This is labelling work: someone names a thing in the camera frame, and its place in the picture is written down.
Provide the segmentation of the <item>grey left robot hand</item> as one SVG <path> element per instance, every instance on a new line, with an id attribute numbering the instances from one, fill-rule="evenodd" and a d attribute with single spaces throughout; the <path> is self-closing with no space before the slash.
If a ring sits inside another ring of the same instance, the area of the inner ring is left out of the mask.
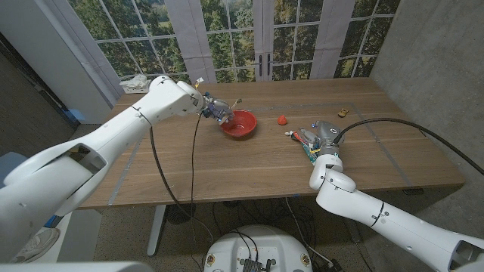
<path id="1" fill-rule="evenodd" d="M 234 118 L 234 112 L 229 105 L 221 99 L 214 98 L 209 92 L 203 96 L 204 106 L 201 115 L 206 118 L 213 118 L 218 125 L 230 122 Z"/>

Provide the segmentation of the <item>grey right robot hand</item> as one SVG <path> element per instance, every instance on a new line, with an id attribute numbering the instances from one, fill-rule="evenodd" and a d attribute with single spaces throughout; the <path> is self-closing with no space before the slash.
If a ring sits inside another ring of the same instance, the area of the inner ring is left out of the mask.
<path id="1" fill-rule="evenodd" d="M 334 143 L 334 140 L 341 129 L 325 121 L 316 121 L 312 124 L 312 128 L 312 131 L 305 128 L 299 129 L 299 136 L 303 139 L 303 146 L 309 155 L 315 159 L 325 154 L 339 156 L 339 146 Z"/>

